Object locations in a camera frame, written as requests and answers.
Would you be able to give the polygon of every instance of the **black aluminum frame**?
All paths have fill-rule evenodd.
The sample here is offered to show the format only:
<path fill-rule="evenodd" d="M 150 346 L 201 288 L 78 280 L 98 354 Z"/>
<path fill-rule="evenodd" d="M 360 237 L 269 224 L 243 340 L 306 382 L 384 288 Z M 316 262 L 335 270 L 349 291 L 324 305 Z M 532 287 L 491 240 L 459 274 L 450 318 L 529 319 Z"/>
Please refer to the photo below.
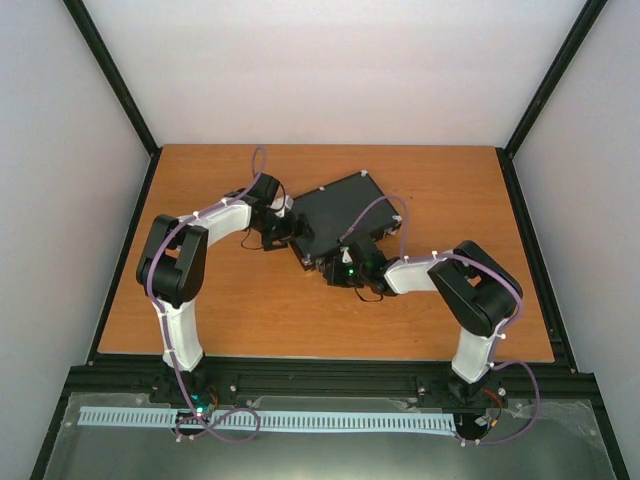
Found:
<path fill-rule="evenodd" d="M 155 391 L 153 387 L 157 387 L 159 383 L 165 381 L 167 375 L 167 368 L 160 355 L 101 354 L 97 351 L 162 149 L 153 139 L 82 0 L 63 1 L 149 153 L 150 163 L 100 315 L 87 363 L 70 369 L 31 476 L 34 480 L 44 477 L 67 400 L 72 393 L 144 392 L 153 394 Z M 567 332 L 513 165 L 513 159 L 518 149 L 606 3 L 606 0 L 587 0 L 585 2 L 511 139 L 504 148 L 496 148 L 496 154 L 554 353 L 554 362 L 551 364 L 531 364 L 540 384 L 541 395 L 548 399 L 590 401 L 614 472 L 618 478 L 626 479 L 629 478 L 629 475 L 596 379 L 593 374 L 577 372 Z M 407 398 L 416 396 L 419 386 L 428 386 L 445 379 L 449 366 L 449 362 L 280 360 L 224 357 L 205 357 L 204 361 L 204 368 L 215 375 L 220 392 L 224 392 L 221 394 L 221 401 L 230 404 L 244 403 L 247 399 L 261 395 Z M 495 372 L 492 375 L 492 381 L 503 385 L 513 398 L 530 398 L 532 396 L 529 377 L 521 369 L 513 367 L 513 369 Z M 228 388 L 231 385 L 236 387 L 233 389 L 235 390 L 233 393 Z M 425 407 L 440 407 L 446 411 L 459 411 L 455 406 L 436 395 L 436 392 L 418 395 L 417 398 L 420 404 Z"/>

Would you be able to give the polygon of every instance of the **black frame edge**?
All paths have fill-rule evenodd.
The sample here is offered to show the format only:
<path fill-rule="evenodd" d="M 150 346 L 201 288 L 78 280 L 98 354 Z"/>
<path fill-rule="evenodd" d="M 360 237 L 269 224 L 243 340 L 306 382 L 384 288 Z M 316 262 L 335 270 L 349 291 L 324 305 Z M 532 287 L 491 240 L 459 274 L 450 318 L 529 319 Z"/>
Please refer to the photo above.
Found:
<path fill-rule="evenodd" d="M 40 447 L 38 458 L 33 466 L 33 470 L 31 471 L 31 480 L 41 480 L 47 472 L 47 466 L 49 465 L 49 460 L 53 453 L 53 447 L 55 446 L 56 439 L 58 438 L 58 432 L 62 426 L 62 419 L 64 418 L 64 413 L 67 410 L 68 401 L 69 397 L 66 395 L 61 395 L 58 400 L 58 404 L 56 405 L 53 416 L 51 417 L 51 423 L 49 424 L 47 433 L 42 441 L 42 447 Z"/>
<path fill-rule="evenodd" d="M 624 458 L 622 457 L 618 440 L 616 439 L 616 435 L 613 431 L 613 426 L 609 420 L 607 409 L 603 405 L 600 408 L 594 408 L 593 413 L 596 416 L 600 435 L 602 435 L 604 446 L 607 449 L 607 455 L 609 456 L 613 473 L 618 480 L 630 479 L 631 477 L 629 476 L 629 471 L 624 463 Z"/>
<path fill-rule="evenodd" d="M 578 18 L 576 18 L 560 50 L 558 50 L 555 59 L 551 63 L 549 70 L 547 70 L 547 73 L 542 79 L 538 90 L 520 119 L 518 126 L 511 135 L 505 147 L 506 158 L 511 160 L 515 157 L 516 152 L 524 142 L 538 115 L 542 112 L 547 100 L 549 100 L 556 85 L 560 82 L 562 75 L 571 63 L 571 60 L 573 60 L 573 57 L 580 48 L 580 45 L 582 45 L 583 40 L 589 33 L 589 30 L 591 30 L 591 27 L 606 3 L 607 0 L 587 0 L 585 2 Z"/>
<path fill-rule="evenodd" d="M 149 127 L 147 127 L 144 118 L 142 118 L 142 114 L 140 110 L 138 110 L 136 102 L 133 100 L 131 92 L 129 92 L 129 88 L 124 82 L 122 75 L 120 75 L 120 71 L 102 40 L 96 25 L 93 23 L 84 2 L 82 0 L 63 1 L 73 21 L 76 23 L 78 30 L 80 30 L 80 33 L 84 37 L 91 53 L 93 53 L 98 65 L 102 69 L 102 73 L 104 73 L 105 78 L 120 101 L 127 117 L 129 117 L 129 121 L 131 125 L 133 125 L 147 153 L 149 156 L 156 155 L 159 151 L 158 145 L 153 139 L 153 135 Z"/>
<path fill-rule="evenodd" d="M 87 362 L 93 362 L 93 359 L 95 358 L 98 351 L 98 346 L 100 345 L 100 340 L 102 339 L 102 333 L 104 332 L 104 328 L 107 325 L 109 312 L 111 312 L 111 305 L 113 305 L 113 300 L 116 296 L 116 291 L 118 290 L 120 279 L 122 278 L 122 271 L 124 270 L 124 266 L 127 263 L 129 250 L 131 249 L 131 244 L 133 243 L 133 238 L 135 236 L 136 229 L 138 228 L 138 223 L 140 222 L 140 217 L 142 216 L 142 210 L 144 209 L 144 204 L 147 201 L 147 195 L 149 194 L 149 190 L 151 189 L 153 176 L 155 175 L 156 169 L 158 168 L 158 162 L 160 161 L 161 155 L 162 148 L 158 149 L 158 151 L 151 156 L 149 166 L 147 167 L 147 173 L 145 174 L 144 180 L 142 181 L 140 195 L 138 195 L 138 200 L 136 201 L 136 205 L 133 209 L 131 222 L 129 223 L 129 228 L 127 229 L 127 234 L 125 235 L 122 249 L 120 250 L 120 255 L 118 256 L 118 262 L 116 263 L 116 268 L 113 272 L 113 278 L 111 279 L 111 283 L 109 284 L 107 297 L 105 298 L 104 305 L 100 313 L 98 325 L 96 326 L 96 331 L 93 335 L 93 340 L 91 341 L 91 347 L 89 348 Z"/>
<path fill-rule="evenodd" d="M 535 229 L 531 222 L 531 216 L 527 208 L 527 203 L 522 194 L 522 188 L 518 180 L 513 162 L 508 160 L 506 151 L 502 148 L 496 148 L 496 155 L 500 162 L 504 183 L 507 188 L 509 200 L 513 215 L 520 232 L 520 239 L 527 257 L 529 270 L 533 279 L 533 285 L 536 289 L 540 309 L 547 327 L 549 340 L 554 351 L 556 363 L 568 365 L 569 368 L 577 370 L 576 361 L 571 351 L 569 337 L 562 321 L 558 302 L 553 293 L 549 272 L 542 257 L 542 251 L 538 244 Z"/>

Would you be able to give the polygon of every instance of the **white wall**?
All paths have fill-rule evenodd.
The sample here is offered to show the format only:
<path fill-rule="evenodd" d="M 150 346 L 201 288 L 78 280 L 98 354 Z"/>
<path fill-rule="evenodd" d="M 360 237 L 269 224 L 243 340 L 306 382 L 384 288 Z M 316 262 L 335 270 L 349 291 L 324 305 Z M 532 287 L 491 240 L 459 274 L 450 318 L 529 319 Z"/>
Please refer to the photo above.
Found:
<path fill-rule="evenodd" d="M 161 143 L 506 144 L 584 0 L 87 0 Z"/>
<path fill-rule="evenodd" d="M 640 478 L 640 3 L 609 2 L 516 167 L 582 370 Z"/>
<path fill-rule="evenodd" d="M 0 477 L 28 478 L 147 156 L 61 1 L 0 15 Z"/>

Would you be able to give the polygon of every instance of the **orange wooden surface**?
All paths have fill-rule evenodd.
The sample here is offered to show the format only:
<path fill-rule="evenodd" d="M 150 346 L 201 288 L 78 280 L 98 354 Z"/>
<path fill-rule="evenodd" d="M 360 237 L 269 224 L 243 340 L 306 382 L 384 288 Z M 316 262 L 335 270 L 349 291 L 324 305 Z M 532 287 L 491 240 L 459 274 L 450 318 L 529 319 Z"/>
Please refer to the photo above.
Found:
<path fill-rule="evenodd" d="M 99 351 L 160 353 L 157 317 L 135 281 L 153 218 L 178 216 L 218 201 L 250 180 L 253 146 L 169 145 L 164 148 Z M 490 147 L 268 147 L 266 172 L 296 196 L 366 169 L 411 211 L 410 256 L 471 239 L 518 279 L 525 312 L 498 349 L 498 359 L 552 361 L 553 355 L 495 155 Z M 208 251 L 197 297 L 198 334 L 210 355 L 450 359 L 460 327 L 437 292 L 363 303 L 353 290 L 328 287 L 304 272 L 290 250 L 240 248 L 232 234 Z M 393 256 L 397 237 L 379 245 Z M 257 245 L 258 234 L 247 241 Z"/>

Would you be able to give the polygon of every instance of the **cable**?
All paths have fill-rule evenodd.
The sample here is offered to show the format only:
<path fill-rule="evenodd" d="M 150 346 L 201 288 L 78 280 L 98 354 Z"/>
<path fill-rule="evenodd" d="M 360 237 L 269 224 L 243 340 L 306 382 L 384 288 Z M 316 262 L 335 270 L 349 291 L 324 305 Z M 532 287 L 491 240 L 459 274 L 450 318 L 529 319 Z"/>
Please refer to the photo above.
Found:
<path fill-rule="evenodd" d="M 381 302 L 384 299 L 384 295 L 382 295 L 381 293 L 379 293 L 378 295 L 380 295 L 379 298 L 376 298 L 375 300 L 367 300 L 366 298 L 364 298 L 360 292 L 358 291 L 358 287 L 356 287 L 355 285 L 353 286 L 353 289 L 356 292 L 356 295 L 358 296 L 358 298 L 363 301 L 364 303 L 378 303 Z"/>
<path fill-rule="evenodd" d="M 255 172 L 255 159 L 256 159 L 256 156 L 258 155 L 258 152 L 262 152 L 262 162 L 260 164 L 260 169 L 253 176 L 253 180 L 249 184 L 249 186 L 247 188 L 245 188 L 242 192 L 240 192 L 240 194 L 238 196 L 227 200 L 227 204 L 235 203 L 235 202 L 239 201 L 240 199 L 242 199 L 242 197 L 244 197 L 254 187 L 254 185 L 257 183 L 258 179 L 260 178 L 260 175 L 262 175 L 262 172 L 264 171 L 264 167 L 267 164 L 267 150 L 262 145 L 258 146 L 253 152 L 253 156 L 251 158 L 251 170 L 252 170 L 252 173 Z M 178 386 L 180 387 L 180 391 L 182 392 L 182 396 L 184 397 L 184 400 L 185 400 L 187 406 L 189 407 L 189 410 L 191 410 L 191 413 L 193 414 L 193 417 L 195 417 L 195 419 L 202 425 L 202 427 L 204 428 L 204 432 L 209 433 L 209 434 L 213 435 L 214 437 L 216 437 L 216 438 L 218 438 L 218 439 L 220 439 L 222 441 L 228 442 L 228 443 L 245 443 L 245 442 L 249 442 L 249 441 L 253 440 L 255 438 L 255 436 L 258 434 L 258 432 L 260 431 L 260 416 L 256 412 L 254 412 L 253 410 L 249 410 L 249 409 L 246 409 L 246 408 L 233 409 L 233 410 L 230 410 L 228 412 L 228 414 L 225 414 L 226 416 L 228 416 L 228 415 L 231 415 L 231 414 L 233 414 L 235 412 L 249 410 L 251 412 L 251 414 L 256 417 L 256 430 L 246 438 L 243 438 L 243 439 L 240 439 L 240 440 L 235 440 L 235 439 L 231 439 L 231 438 L 225 437 L 223 435 L 220 435 L 218 432 L 213 430 L 213 428 L 218 424 L 218 422 L 214 422 L 214 424 L 212 424 L 210 426 L 209 424 L 207 424 L 207 422 L 205 420 L 203 420 L 201 417 L 199 417 L 197 415 L 196 409 L 193 406 L 193 402 L 191 401 L 191 397 L 189 396 L 189 393 L 187 392 L 187 388 L 186 388 L 186 386 L 184 384 L 184 380 L 182 379 L 182 374 L 180 373 L 180 368 L 178 367 L 178 359 L 177 359 L 176 354 L 174 352 L 173 343 L 171 341 L 171 334 L 170 334 L 170 331 L 169 331 L 169 319 L 167 317 L 166 309 L 164 308 L 164 305 L 161 302 L 158 301 L 157 297 L 153 293 L 153 276 L 155 274 L 156 268 L 158 267 L 158 262 L 160 261 L 160 257 L 162 257 L 162 254 L 167 249 L 169 243 L 171 243 L 171 241 L 176 237 L 176 235 L 178 235 L 178 233 L 180 233 L 180 231 L 185 226 L 187 226 L 192 221 L 196 220 L 196 218 L 197 218 L 196 215 L 198 217 L 199 216 L 203 216 L 203 215 L 207 215 L 207 214 L 215 211 L 217 208 L 221 208 L 222 205 L 224 205 L 222 202 L 218 202 L 218 203 L 216 203 L 214 205 L 211 205 L 211 206 L 201 210 L 200 212 L 195 212 L 194 215 L 189 215 L 187 218 L 182 220 L 176 226 L 176 228 L 174 228 L 171 232 L 169 232 L 167 237 L 160 244 L 160 247 L 158 248 L 158 251 L 156 252 L 155 256 L 153 257 L 153 260 L 151 261 L 151 266 L 149 267 L 149 273 L 147 274 L 146 289 L 147 289 L 147 295 L 149 295 L 149 299 L 156 306 L 156 308 L 158 309 L 158 311 L 161 314 L 161 323 L 162 323 L 162 332 L 163 332 L 163 336 L 164 336 L 164 341 L 165 341 L 165 344 L 166 344 L 166 347 L 167 347 L 167 351 L 169 352 L 169 357 L 171 358 L 171 363 L 173 365 L 173 370 L 174 370 L 174 372 L 176 374 L 176 380 L 178 381 Z M 181 437 L 181 434 L 179 433 L 177 427 L 176 427 L 176 431 L 178 432 L 177 433 L 177 435 L 178 435 L 177 439 L 179 440 L 180 437 Z"/>
<path fill-rule="evenodd" d="M 215 412 L 218 409 L 218 406 L 219 406 L 216 387 L 214 385 L 211 385 L 210 387 L 205 388 L 204 391 L 207 392 L 211 396 L 211 398 L 213 400 L 213 411 Z"/>
<path fill-rule="evenodd" d="M 466 438 L 462 438 L 456 432 L 455 433 L 456 438 L 458 440 L 460 440 L 463 445 L 466 442 L 476 443 L 477 445 L 483 445 L 483 446 L 503 445 L 505 443 L 511 442 L 512 440 L 520 438 L 521 436 L 526 434 L 529 430 L 531 430 L 533 428 L 535 423 L 538 421 L 538 416 L 540 414 L 540 387 L 538 386 L 538 381 L 536 380 L 536 377 L 533 374 L 533 371 L 531 370 L 531 367 L 529 367 L 529 365 L 527 365 L 526 363 L 521 362 L 520 360 L 513 360 L 513 361 L 510 361 L 510 362 L 501 363 L 500 365 L 497 365 L 497 366 L 492 366 L 491 370 L 493 370 L 494 372 L 497 372 L 499 370 L 507 368 L 510 365 L 516 365 L 516 364 L 522 365 L 522 367 L 527 371 L 527 373 L 529 374 L 529 378 L 531 378 L 531 384 L 533 385 L 533 391 L 534 391 L 535 397 L 536 397 L 536 406 L 535 406 L 535 410 L 533 411 L 533 416 L 531 417 L 531 420 L 529 420 L 529 423 L 527 423 L 522 428 L 522 430 L 517 431 L 513 435 L 509 435 L 506 438 L 501 438 L 500 440 L 492 440 L 490 442 L 481 442 L 481 441 L 479 441 L 480 439 L 478 439 L 478 441 L 467 440 Z"/>
<path fill-rule="evenodd" d="M 351 232 L 353 232 L 358 224 L 362 221 L 364 216 L 369 213 L 369 210 L 371 210 L 376 204 L 383 200 L 397 200 L 398 202 L 400 202 L 400 204 L 402 204 L 402 208 L 404 209 L 404 220 L 402 222 L 404 224 L 404 228 L 402 229 L 402 238 L 400 239 L 400 258 L 404 258 L 404 253 L 407 246 L 407 235 L 409 234 L 409 206 L 407 205 L 407 202 L 405 202 L 404 199 L 402 197 L 399 197 L 398 195 L 382 195 L 381 197 L 376 198 L 373 202 L 365 207 L 365 209 L 360 213 L 360 215 L 358 215 L 351 226 L 347 228 L 347 231 L 344 232 L 344 235 L 342 235 L 339 240 L 340 242 L 342 242 L 349 234 L 351 234 Z"/>
<path fill-rule="evenodd" d="M 284 183 L 281 183 L 280 187 L 282 187 L 282 206 L 280 207 L 280 210 L 278 210 L 278 213 L 284 211 L 287 206 L 287 191 L 284 188 Z"/>
<path fill-rule="evenodd" d="M 493 427 L 495 427 L 498 424 L 498 420 L 500 419 L 500 415 L 502 414 L 502 401 L 498 398 L 498 396 L 495 395 L 490 390 L 487 390 L 487 389 L 484 389 L 483 392 L 491 400 L 491 405 L 492 405 L 491 410 L 495 409 L 495 410 L 497 410 L 498 413 L 495 414 L 495 413 L 493 413 L 491 411 L 488 411 L 485 414 L 484 417 L 488 416 L 488 418 L 486 418 L 486 422 L 487 422 L 486 428 L 485 428 L 484 433 L 482 435 L 480 435 L 478 440 L 482 440 L 484 437 L 489 435 L 489 432 L 493 429 Z"/>
<path fill-rule="evenodd" d="M 242 239 L 242 241 L 240 242 L 240 247 L 244 248 L 245 250 L 263 250 L 264 247 L 260 246 L 260 247 L 247 247 L 244 242 L 247 240 L 247 238 L 249 238 L 249 235 L 251 235 L 251 232 L 253 230 L 249 229 L 247 230 L 247 234 L 244 236 L 244 238 Z"/>

